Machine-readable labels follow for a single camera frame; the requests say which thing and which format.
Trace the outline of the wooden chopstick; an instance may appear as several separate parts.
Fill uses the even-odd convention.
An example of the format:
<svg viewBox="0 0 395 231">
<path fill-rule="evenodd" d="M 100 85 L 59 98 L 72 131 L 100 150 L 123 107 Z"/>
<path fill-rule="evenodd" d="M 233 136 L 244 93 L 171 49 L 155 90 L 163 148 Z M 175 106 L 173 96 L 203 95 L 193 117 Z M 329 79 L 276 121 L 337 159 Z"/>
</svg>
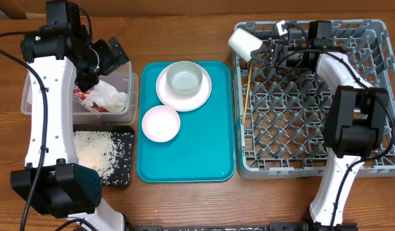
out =
<svg viewBox="0 0 395 231">
<path fill-rule="evenodd" d="M 248 108 L 248 99 L 249 99 L 250 84 L 251 84 L 251 77 L 252 77 L 252 70 L 253 70 L 253 63 L 250 62 L 249 74 L 248 74 L 248 82 L 247 82 L 247 86 L 246 86 L 246 96 L 245 96 L 245 100 L 244 100 L 243 125 L 246 122 L 246 115 L 247 115 L 247 108 Z"/>
</svg>

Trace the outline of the pale green cup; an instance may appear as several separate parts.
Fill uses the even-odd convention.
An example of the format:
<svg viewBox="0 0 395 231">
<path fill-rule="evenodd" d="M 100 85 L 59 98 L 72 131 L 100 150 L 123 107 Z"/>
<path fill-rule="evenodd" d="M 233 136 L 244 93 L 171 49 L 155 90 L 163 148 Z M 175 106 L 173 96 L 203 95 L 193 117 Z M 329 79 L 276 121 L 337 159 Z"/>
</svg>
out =
<svg viewBox="0 0 395 231">
<path fill-rule="evenodd" d="M 262 44 L 262 40 L 242 28 L 237 28 L 228 40 L 228 45 L 246 62 L 252 59 L 251 52 L 261 48 Z"/>
</svg>

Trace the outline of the white napkin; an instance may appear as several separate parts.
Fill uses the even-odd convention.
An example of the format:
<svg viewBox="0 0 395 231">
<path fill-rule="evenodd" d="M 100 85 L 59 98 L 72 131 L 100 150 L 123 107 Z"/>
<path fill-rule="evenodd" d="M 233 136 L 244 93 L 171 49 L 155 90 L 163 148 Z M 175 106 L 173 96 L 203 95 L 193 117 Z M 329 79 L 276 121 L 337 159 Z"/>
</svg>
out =
<svg viewBox="0 0 395 231">
<path fill-rule="evenodd" d="M 93 112 L 122 112 L 126 108 L 127 93 L 100 80 L 92 90 L 83 93 L 81 104 Z"/>
</svg>

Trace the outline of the red snack wrapper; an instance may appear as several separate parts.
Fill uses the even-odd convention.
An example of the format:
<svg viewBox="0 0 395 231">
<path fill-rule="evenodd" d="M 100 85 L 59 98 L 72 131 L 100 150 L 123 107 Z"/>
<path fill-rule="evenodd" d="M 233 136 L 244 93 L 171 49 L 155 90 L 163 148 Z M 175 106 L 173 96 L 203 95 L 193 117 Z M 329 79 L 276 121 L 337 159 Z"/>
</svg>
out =
<svg viewBox="0 0 395 231">
<path fill-rule="evenodd" d="M 86 105 L 83 103 L 83 101 L 87 98 L 87 96 L 91 93 L 91 90 L 88 90 L 86 92 L 82 92 L 79 89 L 73 90 L 73 94 L 76 98 L 76 100 L 85 107 L 87 110 L 90 112 L 108 112 L 107 109 L 98 106 L 96 103 L 93 103 L 92 105 Z"/>
</svg>

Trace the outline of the grey shallow bowl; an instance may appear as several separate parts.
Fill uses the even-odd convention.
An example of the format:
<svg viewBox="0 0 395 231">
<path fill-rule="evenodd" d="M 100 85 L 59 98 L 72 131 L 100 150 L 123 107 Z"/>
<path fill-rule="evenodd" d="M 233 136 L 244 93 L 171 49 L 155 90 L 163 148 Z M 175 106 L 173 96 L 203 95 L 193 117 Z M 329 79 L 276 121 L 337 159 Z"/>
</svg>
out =
<svg viewBox="0 0 395 231">
<path fill-rule="evenodd" d="M 194 95 L 203 81 L 203 73 L 194 62 L 180 61 L 170 65 L 166 82 L 169 88 L 179 95 Z"/>
</svg>

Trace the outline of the small white dish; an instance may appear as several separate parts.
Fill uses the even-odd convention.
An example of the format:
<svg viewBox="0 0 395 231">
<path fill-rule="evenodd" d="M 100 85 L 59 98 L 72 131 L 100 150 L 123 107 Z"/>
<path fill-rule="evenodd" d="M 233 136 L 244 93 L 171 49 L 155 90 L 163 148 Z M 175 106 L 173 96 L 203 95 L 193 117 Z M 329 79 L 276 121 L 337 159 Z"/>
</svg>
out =
<svg viewBox="0 0 395 231">
<path fill-rule="evenodd" d="M 168 142 L 179 132 L 180 116 L 173 108 L 158 105 L 150 108 L 142 118 L 142 131 L 153 142 Z"/>
</svg>

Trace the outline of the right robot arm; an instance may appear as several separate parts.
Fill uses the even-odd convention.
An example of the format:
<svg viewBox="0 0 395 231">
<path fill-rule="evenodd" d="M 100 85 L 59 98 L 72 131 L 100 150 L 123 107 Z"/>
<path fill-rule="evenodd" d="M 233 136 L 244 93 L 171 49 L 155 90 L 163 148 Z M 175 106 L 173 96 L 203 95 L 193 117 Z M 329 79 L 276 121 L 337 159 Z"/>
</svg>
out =
<svg viewBox="0 0 395 231">
<path fill-rule="evenodd" d="M 267 45 L 245 33 L 239 55 L 250 64 L 264 64 L 285 76 L 297 68 L 316 73 L 333 94 L 323 126 L 327 163 L 316 197 L 299 230 L 357 230 L 343 224 L 342 211 L 358 170 L 380 147 L 383 128 L 392 120 L 389 94 L 365 81 L 350 64 L 346 51 L 333 45 L 332 22 L 311 21 L 303 30 L 305 47 Z"/>
</svg>

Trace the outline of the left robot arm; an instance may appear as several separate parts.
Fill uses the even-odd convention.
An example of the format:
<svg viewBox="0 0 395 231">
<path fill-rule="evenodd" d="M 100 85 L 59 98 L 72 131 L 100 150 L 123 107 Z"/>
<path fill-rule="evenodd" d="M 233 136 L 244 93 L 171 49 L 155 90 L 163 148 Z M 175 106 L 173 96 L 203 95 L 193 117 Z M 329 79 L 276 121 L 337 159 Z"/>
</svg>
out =
<svg viewBox="0 0 395 231">
<path fill-rule="evenodd" d="M 102 197 L 98 173 L 76 154 L 73 90 L 87 91 L 128 62 L 117 39 L 92 41 L 83 10 L 69 1 L 46 3 L 46 24 L 21 43 L 31 92 L 31 135 L 25 167 L 10 175 L 27 209 L 64 218 L 89 230 L 131 230 L 127 217 Z"/>
</svg>

